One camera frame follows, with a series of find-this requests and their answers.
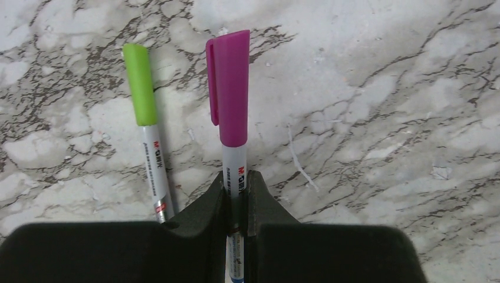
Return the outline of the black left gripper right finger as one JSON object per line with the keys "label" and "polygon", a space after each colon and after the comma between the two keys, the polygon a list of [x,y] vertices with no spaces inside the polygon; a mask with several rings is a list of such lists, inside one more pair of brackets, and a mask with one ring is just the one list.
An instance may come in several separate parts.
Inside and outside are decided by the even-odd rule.
{"label": "black left gripper right finger", "polygon": [[407,235],[383,225],[297,221],[247,174],[246,282],[426,282]]}

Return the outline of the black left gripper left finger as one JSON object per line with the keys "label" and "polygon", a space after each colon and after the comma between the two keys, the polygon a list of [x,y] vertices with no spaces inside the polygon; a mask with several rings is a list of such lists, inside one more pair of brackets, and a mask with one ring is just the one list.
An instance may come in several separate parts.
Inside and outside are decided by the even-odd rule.
{"label": "black left gripper left finger", "polygon": [[222,176],[156,221],[30,223],[1,245],[2,282],[224,282]]}

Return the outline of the white marker pen green tip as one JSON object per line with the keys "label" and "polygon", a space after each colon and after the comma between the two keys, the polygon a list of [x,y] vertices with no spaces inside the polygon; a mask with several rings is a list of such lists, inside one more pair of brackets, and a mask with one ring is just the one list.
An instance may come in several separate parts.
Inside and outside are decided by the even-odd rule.
{"label": "white marker pen green tip", "polygon": [[146,173],[152,202],[158,222],[165,223],[174,217],[172,197],[167,179],[160,134],[157,125],[140,126],[146,157]]}

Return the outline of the grey marker pen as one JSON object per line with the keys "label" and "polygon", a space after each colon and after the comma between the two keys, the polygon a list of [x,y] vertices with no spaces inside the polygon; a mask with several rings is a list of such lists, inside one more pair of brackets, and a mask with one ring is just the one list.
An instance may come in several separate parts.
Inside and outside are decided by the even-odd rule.
{"label": "grey marker pen", "polygon": [[229,276],[232,282],[244,282],[243,200],[246,189],[246,146],[222,146],[223,185],[229,196],[228,233]]}

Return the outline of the magenta pen cap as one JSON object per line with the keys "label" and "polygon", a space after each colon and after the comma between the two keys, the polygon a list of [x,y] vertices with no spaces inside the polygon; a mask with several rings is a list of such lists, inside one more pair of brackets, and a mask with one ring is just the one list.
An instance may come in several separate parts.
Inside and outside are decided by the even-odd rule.
{"label": "magenta pen cap", "polygon": [[205,46],[210,117],[226,147],[248,140],[250,31],[212,38]]}

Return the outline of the lime green pen cap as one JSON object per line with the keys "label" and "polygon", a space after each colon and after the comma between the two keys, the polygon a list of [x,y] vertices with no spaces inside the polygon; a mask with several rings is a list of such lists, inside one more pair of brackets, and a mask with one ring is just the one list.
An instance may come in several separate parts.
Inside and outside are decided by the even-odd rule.
{"label": "lime green pen cap", "polygon": [[157,113],[147,48],[139,44],[124,44],[122,51],[136,123],[138,126],[155,125]]}

